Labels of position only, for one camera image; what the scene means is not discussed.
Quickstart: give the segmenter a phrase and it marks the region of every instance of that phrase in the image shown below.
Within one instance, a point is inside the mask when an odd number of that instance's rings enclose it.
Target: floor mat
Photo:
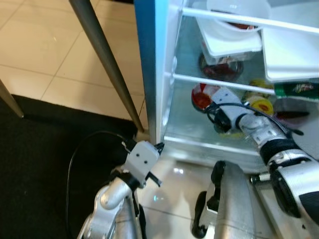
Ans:
[[[134,4],[134,0],[113,0],[113,1],[118,1],[118,2],[124,2],[124,3]]]
[[[14,96],[19,119],[0,100],[0,238],[64,239],[65,187],[78,143],[97,130],[132,138],[133,122]],[[126,159],[121,141],[96,135],[78,151],[71,174],[73,235],[93,210],[94,197],[110,171]]]

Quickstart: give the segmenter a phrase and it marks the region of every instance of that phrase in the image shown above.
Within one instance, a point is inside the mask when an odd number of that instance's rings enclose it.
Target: plastic food container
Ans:
[[[243,16],[252,16],[268,19],[270,17],[271,7],[267,0],[207,0],[207,9],[209,11],[217,11],[231,13]],[[261,27],[256,26],[252,29],[240,29],[230,23],[212,20],[211,27],[221,36],[238,40],[248,38],[256,33]]]
[[[208,65],[217,65],[217,64],[223,64],[225,62],[232,62],[232,61],[247,61],[252,59],[253,56],[256,54],[255,51],[247,51],[247,52],[225,54],[225,55],[213,57],[211,53],[209,53],[204,39],[201,37],[200,40],[201,40],[200,47]]]
[[[192,5],[195,9],[206,10],[206,3],[196,1]],[[199,34],[198,41],[208,65],[217,65],[231,61],[250,60],[256,52],[262,50],[260,35],[254,32],[249,38],[231,40],[220,36],[211,27],[211,20],[196,18]]]
[[[211,97],[219,90],[219,86],[207,85],[204,83],[197,84],[191,91],[191,102],[195,109],[204,112],[213,100]]]
[[[243,63],[233,61],[232,58],[224,58],[224,61],[217,65],[208,65],[204,55],[201,54],[198,61],[204,75],[213,80],[234,82],[243,72]]]

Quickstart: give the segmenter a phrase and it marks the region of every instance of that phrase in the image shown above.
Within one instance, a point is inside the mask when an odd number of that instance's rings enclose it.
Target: white container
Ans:
[[[209,11],[219,11],[265,19],[270,17],[271,11],[271,7],[267,0],[207,0],[206,6]],[[261,29],[260,26],[253,29],[239,29],[220,20],[212,20],[211,27],[221,36],[231,40],[250,37]]]
[[[274,7],[271,19],[319,27],[319,2]],[[272,83],[319,77],[319,36],[304,32],[262,30],[266,78]]]
[[[217,65],[217,64],[224,64],[224,63],[233,62],[233,61],[247,61],[253,58],[253,56],[256,54],[256,52],[254,51],[247,51],[242,53],[226,54],[219,57],[212,57],[207,49],[204,39],[202,37],[200,38],[201,38],[201,41],[200,41],[201,50],[205,57],[206,63],[210,66]]]
[[[205,9],[206,3],[194,2],[196,9]],[[208,65],[222,64],[231,61],[251,59],[256,52],[262,50],[262,41],[257,32],[241,40],[228,40],[214,32],[211,20],[196,18],[200,30],[200,45]]]

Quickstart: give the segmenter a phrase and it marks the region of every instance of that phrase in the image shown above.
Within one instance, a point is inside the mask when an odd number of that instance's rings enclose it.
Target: container lid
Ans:
[[[319,2],[274,7],[271,19],[319,27]],[[319,36],[304,32],[262,30],[267,80],[307,81],[319,77]]]
[[[194,2],[193,7],[196,9],[206,10],[206,2]],[[210,26],[211,20],[199,17],[197,17],[196,20],[207,50],[213,58],[262,50],[262,41],[257,32],[252,34],[249,38],[228,40],[213,31]]]

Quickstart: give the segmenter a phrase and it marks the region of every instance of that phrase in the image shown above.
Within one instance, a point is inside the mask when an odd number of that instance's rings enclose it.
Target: black cable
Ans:
[[[96,136],[98,134],[101,133],[105,133],[105,134],[110,134],[116,137],[119,137],[123,142],[127,142],[127,139],[125,139],[123,136],[117,134],[117,133],[113,133],[110,131],[106,131],[106,130],[100,130],[100,131],[96,131],[92,134],[89,134],[88,136],[86,136],[84,139],[82,139],[82,141],[78,144],[78,146],[75,148],[73,155],[71,157],[70,160],[70,164],[69,164],[69,169],[68,169],[68,177],[67,177],[67,184],[66,184],[66,200],[65,200],[65,229],[66,229],[66,233],[68,235],[68,237],[70,239],[73,239],[73,235],[72,235],[72,231],[70,229],[70,223],[69,223],[69,201],[70,201],[70,175],[71,175],[71,169],[72,169],[72,164],[74,161],[74,158],[78,152],[78,150],[81,148],[81,146],[91,137]]]
[[[212,118],[210,116],[210,112],[212,110],[216,110],[216,108],[218,107],[221,107],[221,106],[239,106],[239,107],[243,107],[243,108],[246,108],[248,110],[251,110],[251,111],[254,111],[264,117],[267,117],[269,120],[271,120],[287,137],[291,137],[291,134],[290,132],[294,132],[298,135],[304,135],[304,133],[300,130],[297,130],[297,129],[291,129],[291,128],[288,128],[287,126],[284,126],[282,123],[280,123],[279,121],[277,121],[276,119],[274,119],[273,117],[269,116],[268,114],[262,112],[262,111],[259,111],[251,106],[246,106],[246,105],[243,105],[243,104],[240,104],[240,103],[221,103],[221,104],[216,104],[216,103],[213,103],[211,104],[210,106],[208,106],[206,109],[205,109],[205,113],[207,113],[207,116],[209,118],[209,120],[212,121]]]

